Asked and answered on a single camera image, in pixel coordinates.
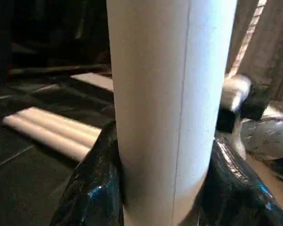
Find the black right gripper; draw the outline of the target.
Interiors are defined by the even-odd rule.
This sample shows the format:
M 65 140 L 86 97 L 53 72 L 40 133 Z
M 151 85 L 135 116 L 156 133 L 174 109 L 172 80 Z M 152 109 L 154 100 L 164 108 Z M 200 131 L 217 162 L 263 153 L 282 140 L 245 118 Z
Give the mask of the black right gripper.
M 237 112 L 220 108 L 218 112 L 216 129 L 220 132 L 233 132 L 236 119 Z

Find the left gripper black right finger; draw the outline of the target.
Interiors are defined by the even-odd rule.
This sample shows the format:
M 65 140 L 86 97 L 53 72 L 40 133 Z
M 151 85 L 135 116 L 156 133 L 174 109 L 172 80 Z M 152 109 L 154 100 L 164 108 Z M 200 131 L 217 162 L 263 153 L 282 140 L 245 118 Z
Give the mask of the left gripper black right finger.
M 201 205 L 203 226 L 283 226 L 283 209 L 223 136 L 213 142 Z

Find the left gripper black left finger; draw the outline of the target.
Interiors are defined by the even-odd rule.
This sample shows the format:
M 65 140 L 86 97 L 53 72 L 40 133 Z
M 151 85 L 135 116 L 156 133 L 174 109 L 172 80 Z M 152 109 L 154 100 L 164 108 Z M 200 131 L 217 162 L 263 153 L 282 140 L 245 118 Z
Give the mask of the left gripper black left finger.
M 121 182 L 116 122 L 112 121 L 76 166 L 50 225 L 124 225 Z

